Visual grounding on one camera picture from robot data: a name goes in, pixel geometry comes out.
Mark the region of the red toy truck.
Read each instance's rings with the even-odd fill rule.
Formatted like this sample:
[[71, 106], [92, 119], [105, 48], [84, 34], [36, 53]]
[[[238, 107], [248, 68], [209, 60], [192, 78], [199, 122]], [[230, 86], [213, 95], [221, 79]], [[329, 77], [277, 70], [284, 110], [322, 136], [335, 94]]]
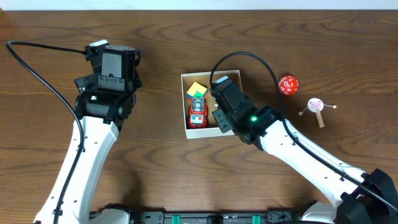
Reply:
[[206, 128], [208, 125], [208, 107], [204, 98], [193, 98], [188, 112], [190, 129]]

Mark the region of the colourful puzzle cube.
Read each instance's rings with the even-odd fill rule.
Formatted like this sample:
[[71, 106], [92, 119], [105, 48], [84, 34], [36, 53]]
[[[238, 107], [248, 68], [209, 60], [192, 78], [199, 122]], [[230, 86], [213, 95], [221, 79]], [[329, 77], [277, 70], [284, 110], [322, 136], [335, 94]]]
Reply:
[[194, 82], [187, 91], [189, 98], [204, 98], [208, 92], [207, 87], [198, 82]]

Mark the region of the red polyhedral number die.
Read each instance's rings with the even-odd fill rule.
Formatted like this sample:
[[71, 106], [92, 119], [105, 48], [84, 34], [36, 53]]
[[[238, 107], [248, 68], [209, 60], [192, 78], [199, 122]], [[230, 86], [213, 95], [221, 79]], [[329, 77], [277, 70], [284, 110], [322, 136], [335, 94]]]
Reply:
[[285, 75], [278, 82], [279, 90], [285, 95], [293, 95], [299, 88], [299, 81], [293, 75]]

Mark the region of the pig face rattle drum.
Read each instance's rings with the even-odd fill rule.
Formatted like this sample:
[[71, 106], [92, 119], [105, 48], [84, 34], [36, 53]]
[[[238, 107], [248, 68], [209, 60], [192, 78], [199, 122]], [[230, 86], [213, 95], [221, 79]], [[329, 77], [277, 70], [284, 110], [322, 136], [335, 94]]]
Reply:
[[321, 111], [325, 108], [325, 107], [329, 107], [329, 108], [333, 108], [333, 109], [337, 109], [336, 105], [327, 105], [324, 104], [324, 102], [319, 99], [319, 98], [311, 98], [309, 99], [309, 101], [307, 102], [307, 107], [304, 108], [302, 111], [298, 112], [298, 115], [301, 116], [303, 115], [303, 113], [308, 110], [311, 111], [312, 113], [315, 114], [316, 118], [317, 118], [317, 122], [318, 122], [318, 126], [319, 128], [324, 128], [325, 124], [323, 122], [323, 118], [322, 118], [322, 114]]

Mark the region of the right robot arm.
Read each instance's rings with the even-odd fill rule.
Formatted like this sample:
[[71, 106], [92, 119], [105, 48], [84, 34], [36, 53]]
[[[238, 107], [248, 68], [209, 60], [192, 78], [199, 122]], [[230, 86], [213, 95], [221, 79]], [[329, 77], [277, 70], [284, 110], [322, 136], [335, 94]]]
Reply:
[[382, 170], [370, 174], [316, 145], [269, 106], [256, 108], [237, 84], [223, 77], [211, 84], [220, 129], [273, 155], [309, 180], [330, 201], [317, 202], [300, 223], [397, 223], [397, 190]]

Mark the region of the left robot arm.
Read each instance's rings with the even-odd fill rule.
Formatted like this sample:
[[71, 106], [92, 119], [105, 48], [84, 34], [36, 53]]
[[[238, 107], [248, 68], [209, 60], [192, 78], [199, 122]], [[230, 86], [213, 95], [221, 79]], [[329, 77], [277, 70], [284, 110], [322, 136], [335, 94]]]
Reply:
[[108, 152], [136, 104], [140, 51], [107, 40], [85, 47], [93, 73], [75, 79], [78, 121], [55, 185], [34, 223], [134, 223], [137, 214], [118, 204], [91, 212]]

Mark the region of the white cardboard box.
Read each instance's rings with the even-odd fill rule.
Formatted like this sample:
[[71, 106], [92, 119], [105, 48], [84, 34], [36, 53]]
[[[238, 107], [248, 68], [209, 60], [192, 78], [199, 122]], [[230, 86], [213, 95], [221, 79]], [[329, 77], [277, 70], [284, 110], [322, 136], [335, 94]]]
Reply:
[[[200, 73], [186, 73], [181, 74], [181, 86], [182, 86], [182, 104], [183, 104], [183, 117], [185, 122], [185, 134], [187, 139], [198, 139], [198, 138], [212, 138], [212, 137], [220, 137], [220, 136], [233, 136], [234, 133], [232, 131], [228, 131], [226, 133], [222, 133], [220, 128], [218, 127], [212, 112], [217, 110], [216, 102], [210, 94], [210, 79], [211, 72], [200, 72]], [[208, 116], [207, 116], [207, 126], [206, 128], [197, 128], [192, 129], [188, 125], [189, 121], [189, 107], [192, 105], [192, 100], [188, 97], [189, 88], [197, 82], [202, 86], [208, 89], [205, 103], [208, 107]]]

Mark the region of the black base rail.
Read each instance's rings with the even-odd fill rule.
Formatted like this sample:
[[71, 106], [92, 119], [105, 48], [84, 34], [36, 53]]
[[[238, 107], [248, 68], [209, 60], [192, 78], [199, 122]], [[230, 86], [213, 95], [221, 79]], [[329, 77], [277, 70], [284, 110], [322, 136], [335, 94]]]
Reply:
[[265, 212], [167, 212], [165, 210], [133, 210], [123, 204], [110, 203], [89, 213], [90, 223], [130, 224], [271, 224], [304, 223], [293, 210]]

